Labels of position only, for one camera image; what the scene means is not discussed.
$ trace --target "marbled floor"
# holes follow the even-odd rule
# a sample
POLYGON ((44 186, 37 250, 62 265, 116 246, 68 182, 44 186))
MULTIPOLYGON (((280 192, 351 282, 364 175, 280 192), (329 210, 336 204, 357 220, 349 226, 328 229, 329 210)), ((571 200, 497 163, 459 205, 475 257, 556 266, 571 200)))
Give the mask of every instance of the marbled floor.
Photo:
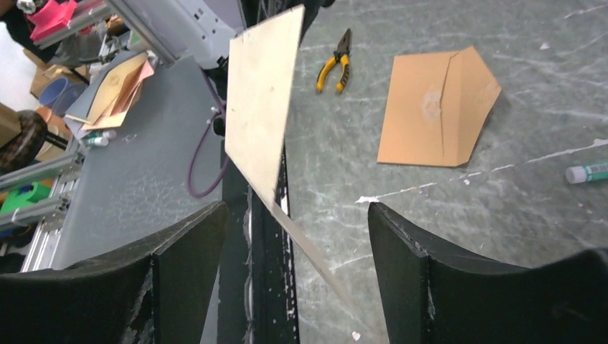
POLYGON ((608 183, 570 186, 563 177, 568 166, 608 161, 607 89, 606 0, 338 0, 322 10, 294 81, 290 203, 359 314, 298 251, 302 343, 353 343, 353 331, 358 343, 387 341, 366 225, 370 200, 466 249, 525 267, 608 246, 608 183), (350 85, 342 96, 316 95, 318 69, 348 27, 350 85), (393 56, 471 44, 503 87, 471 161, 377 164, 393 56))

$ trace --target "pink object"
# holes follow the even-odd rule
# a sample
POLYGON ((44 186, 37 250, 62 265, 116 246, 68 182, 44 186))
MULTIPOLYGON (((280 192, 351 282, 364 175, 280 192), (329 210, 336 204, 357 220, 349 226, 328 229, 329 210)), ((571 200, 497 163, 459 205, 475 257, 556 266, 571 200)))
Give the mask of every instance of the pink object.
POLYGON ((61 29, 70 23, 76 1, 69 0, 63 4, 58 4, 55 0, 49 0, 42 9, 27 18, 36 26, 29 36, 34 42, 39 41, 61 29))

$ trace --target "gray table surface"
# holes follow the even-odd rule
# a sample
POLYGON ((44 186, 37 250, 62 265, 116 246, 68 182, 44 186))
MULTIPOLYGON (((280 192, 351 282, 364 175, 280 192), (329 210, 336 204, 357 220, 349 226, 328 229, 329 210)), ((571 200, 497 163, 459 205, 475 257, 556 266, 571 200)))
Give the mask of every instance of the gray table surface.
MULTIPOLYGON (((118 137, 107 147, 88 152, 57 245, 54 269, 156 233, 221 199, 221 184, 202 200, 186 191, 190 159, 212 105, 193 59, 156 69, 146 80, 141 99, 117 129, 118 137)), ((220 139, 210 134, 194 169, 198 190, 209 187, 217 177, 219 155, 220 139)), ((215 343, 217 337, 217 282, 202 343, 215 343)))
POLYGON ((607 52, 605 0, 338 0, 322 10, 297 62, 286 135, 290 205, 359 314, 296 250, 301 342, 353 343, 353 331, 362 334, 358 343, 387 341, 360 199, 524 267, 608 246, 608 184, 571 186, 563 177, 568 166, 608 161, 607 52), (318 70, 348 27, 350 86, 340 97, 316 95, 318 70), (503 94, 470 162, 376 163, 393 56, 471 44, 503 94))

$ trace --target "wooden board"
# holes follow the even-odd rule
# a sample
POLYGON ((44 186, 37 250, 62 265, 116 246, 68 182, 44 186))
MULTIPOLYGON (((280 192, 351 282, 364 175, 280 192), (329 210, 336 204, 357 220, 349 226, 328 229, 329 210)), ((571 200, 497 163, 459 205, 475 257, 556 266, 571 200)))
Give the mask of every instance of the wooden board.
POLYGON ((323 255, 275 202, 293 70, 304 7, 297 6, 230 42, 225 149, 272 216, 319 275, 354 310, 323 255))

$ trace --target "paper stack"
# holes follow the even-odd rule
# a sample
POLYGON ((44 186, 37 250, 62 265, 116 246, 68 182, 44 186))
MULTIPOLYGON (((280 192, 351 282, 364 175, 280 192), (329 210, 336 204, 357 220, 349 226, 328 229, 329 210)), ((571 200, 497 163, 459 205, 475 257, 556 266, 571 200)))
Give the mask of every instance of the paper stack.
POLYGON ((147 53, 121 52, 67 110, 64 120, 76 139, 120 127, 139 100, 143 81, 153 74, 147 53))

